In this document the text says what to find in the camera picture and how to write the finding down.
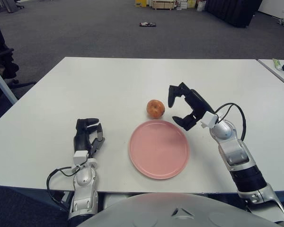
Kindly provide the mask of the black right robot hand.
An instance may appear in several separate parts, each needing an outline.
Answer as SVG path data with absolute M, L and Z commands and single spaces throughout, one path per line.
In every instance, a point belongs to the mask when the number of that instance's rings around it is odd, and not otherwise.
M 178 86 L 169 86 L 168 106 L 171 108 L 174 105 L 176 97 L 185 97 L 186 103 L 191 107 L 192 113 L 184 118 L 173 116 L 174 122 L 189 131 L 196 123 L 203 118 L 206 112 L 214 114 L 211 106 L 196 92 L 194 89 L 189 89 L 185 83 L 180 83 Z

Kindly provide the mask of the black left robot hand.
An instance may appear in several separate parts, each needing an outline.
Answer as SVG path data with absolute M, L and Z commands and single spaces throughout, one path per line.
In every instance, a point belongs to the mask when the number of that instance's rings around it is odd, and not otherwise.
M 96 132 L 97 136 L 92 142 L 89 137 Z M 88 158 L 94 157 L 105 142 L 102 125 L 98 118 L 78 119 L 76 122 L 76 135 L 73 139 L 74 151 L 85 150 L 88 152 Z

